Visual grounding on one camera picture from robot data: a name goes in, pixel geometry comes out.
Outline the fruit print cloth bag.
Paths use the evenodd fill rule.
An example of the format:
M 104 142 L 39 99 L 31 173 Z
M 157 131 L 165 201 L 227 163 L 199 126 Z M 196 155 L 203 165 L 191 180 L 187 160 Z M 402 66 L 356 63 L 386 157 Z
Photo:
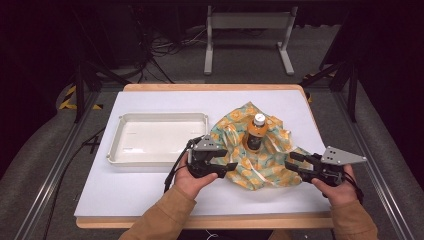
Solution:
M 309 155 L 292 141 L 291 131 L 283 127 L 283 122 L 264 114 L 268 130 L 257 151 L 246 146 L 247 127 L 256 114 L 262 114 L 252 102 L 231 111 L 221 118 L 212 128 L 211 137 L 221 148 L 227 149 L 225 157 L 216 159 L 220 165 L 236 163 L 234 171 L 226 177 L 233 183 L 251 191 L 270 187 L 290 187 L 302 182 L 301 177 L 285 167 L 288 161 L 300 168 L 311 168 L 307 161 L 298 162 L 289 156 L 290 152 Z

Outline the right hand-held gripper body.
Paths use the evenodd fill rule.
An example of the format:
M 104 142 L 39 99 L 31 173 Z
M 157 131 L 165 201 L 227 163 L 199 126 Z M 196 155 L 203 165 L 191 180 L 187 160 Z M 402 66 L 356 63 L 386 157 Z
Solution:
M 346 178 L 345 165 L 363 163 L 367 158 L 329 146 L 322 155 L 302 155 L 301 160 L 312 165 L 311 169 L 299 169 L 299 176 L 303 181 L 311 182 L 313 178 L 317 178 L 327 185 L 338 186 Z

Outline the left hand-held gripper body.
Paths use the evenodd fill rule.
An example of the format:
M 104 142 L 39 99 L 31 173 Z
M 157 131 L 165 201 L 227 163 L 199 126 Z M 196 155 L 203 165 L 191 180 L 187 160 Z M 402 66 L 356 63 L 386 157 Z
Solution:
M 190 174 L 195 178 L 201 178 L 211 173 L 216 173 L 213 169 L 213 164 L 208 154 L 211 151 L 220 150 L 220 148 L 210 135 L 205 135 L 189 150 L 187 168 Z M 219 178 L 223 178 L 226 173 L 216 173 Z

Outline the aluminium floor rail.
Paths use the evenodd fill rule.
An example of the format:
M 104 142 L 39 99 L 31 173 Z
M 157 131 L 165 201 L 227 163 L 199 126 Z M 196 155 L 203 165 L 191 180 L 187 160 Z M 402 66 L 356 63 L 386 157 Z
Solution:
M 33 204 L 22 222 L 14 240 L 29 240 L 33 233 L 44 209 L 46 208 L 51 196 L 56 191 L 59 180 L 63 176 L 67 164 L 71 161 L 71 150 L 76 144 L 76 139 L 89 115 L 89 111 L 95 104 L 99 92 L 90 92 L 87 99 L 83 102 L 85 110 L 77 123 L 74 123 L 57 155 L 45 181 L 41 185 Z
M 347 110 L 347 103 L 345 102 L 342 94 L 334 93 L 333 98 L 335 99 L 335 102 L 337 103 L 340 111 L 343 113 L 344 119 L 347 122 L 361 153 L 367 158 L 365 168 L 386 211 L 386 215 L 389 217 L 390 222 L 394 227 L 398 239 L 416 240 L 408 226 L 408 223 L 401 213 L 396 200 L 394 199 L 392 191 L 390 190 L 379 167 L 377 166 L 374 156 L 372 155 L 371 150 L 368 148 L 359 126 L 351 120 Z

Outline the yellow black hazard tape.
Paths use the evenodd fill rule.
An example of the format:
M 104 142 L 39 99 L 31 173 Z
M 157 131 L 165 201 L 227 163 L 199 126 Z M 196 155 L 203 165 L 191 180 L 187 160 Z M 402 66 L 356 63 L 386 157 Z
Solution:
M 69 89 L 66 91 L 64 99 L 59 105 L 60 109 L 77 109 L 76 104 L 76 86 L 72 85 L 69 87 Z

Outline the black tripod stand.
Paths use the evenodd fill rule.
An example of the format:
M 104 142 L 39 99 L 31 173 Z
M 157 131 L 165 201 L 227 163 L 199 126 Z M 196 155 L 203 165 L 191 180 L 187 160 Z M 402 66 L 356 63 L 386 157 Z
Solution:
M 84 88 L 88 87 L 91 92 L 99 92 L 102 88 L 101 78 L 97 75 L 98 72 L 122 86 L 129 84 L 128 80 L 118 76 L 99 64 L 91 61 L 80 61 L 75 70 L 76 77 L 74 80 L 76 86 L 77 105 L 77 113 L 75 117 L 76 123 L 82 119 L 86 110 Z
M 347 112 L 352 122 L 356 122 L 356 94 L 358 85 L 358 70 L 353 62 L 341 62 L 333 64 L 314 75 L 306 76 L 300 86 L 305 88 L 325 76 L 334 73 L 329 88 L 333 92 L 340 92 L 346 83 L 349 83 L 348 87 L 348 99 L 347 99 Z

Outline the white plastic tray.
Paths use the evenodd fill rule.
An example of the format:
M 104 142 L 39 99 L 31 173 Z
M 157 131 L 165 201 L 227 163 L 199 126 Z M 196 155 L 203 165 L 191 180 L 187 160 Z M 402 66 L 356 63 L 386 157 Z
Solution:
M 190 139 L 207 133 L 204 113 L 126 113 L 106 159 L 115 166 L 171 167 Z

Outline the orange drink bottle white cap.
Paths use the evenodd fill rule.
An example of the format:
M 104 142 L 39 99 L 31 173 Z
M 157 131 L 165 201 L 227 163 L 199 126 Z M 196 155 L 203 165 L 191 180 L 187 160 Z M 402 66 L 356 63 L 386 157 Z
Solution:
M 250 150 L 257 151 L 260 148 L 267 129 L 266 116 L 262 113 L 256 114 L 247 127 L 246 144 Z

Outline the grey metal stand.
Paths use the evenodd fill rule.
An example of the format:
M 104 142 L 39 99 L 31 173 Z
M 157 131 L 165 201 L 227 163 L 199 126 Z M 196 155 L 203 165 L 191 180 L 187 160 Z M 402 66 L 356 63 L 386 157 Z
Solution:
M 287 52 L 288 42 L 297 16 L 297 7 L 283 12 L 214 12 L 207 9 L 204 74 L 211 75 L 213 69 L 213 30 L 214 29 L 280 29 L 284 37 L 276 46 L 286 74 L 292 76 L 294 68 Z

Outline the person's left hand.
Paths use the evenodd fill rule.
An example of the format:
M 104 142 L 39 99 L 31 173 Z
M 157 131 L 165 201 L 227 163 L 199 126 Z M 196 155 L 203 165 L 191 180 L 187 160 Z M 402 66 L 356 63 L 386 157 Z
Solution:
M 188 154 L 185 153 L 179 162 L 178 170 L 175 174 L 174 185 L 182 190 L 189 199 L 194 200 L 205 186 L 218 178 L 218 175 L 216 173 L 211 173 L 201 178 L 195 178 L 185 167 L 187 160 Z

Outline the person's right hand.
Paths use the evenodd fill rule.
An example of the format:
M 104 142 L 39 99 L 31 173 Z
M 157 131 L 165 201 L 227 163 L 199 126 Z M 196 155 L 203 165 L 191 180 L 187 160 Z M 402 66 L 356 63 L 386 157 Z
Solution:
M 344 181 L 337 187 L 332 187 L 317 178 L 313 178 L 312 184 L 327 196 L 330 204 L 333 207 L 341 206 L 358 200 L 355 187 L 348 181 Z

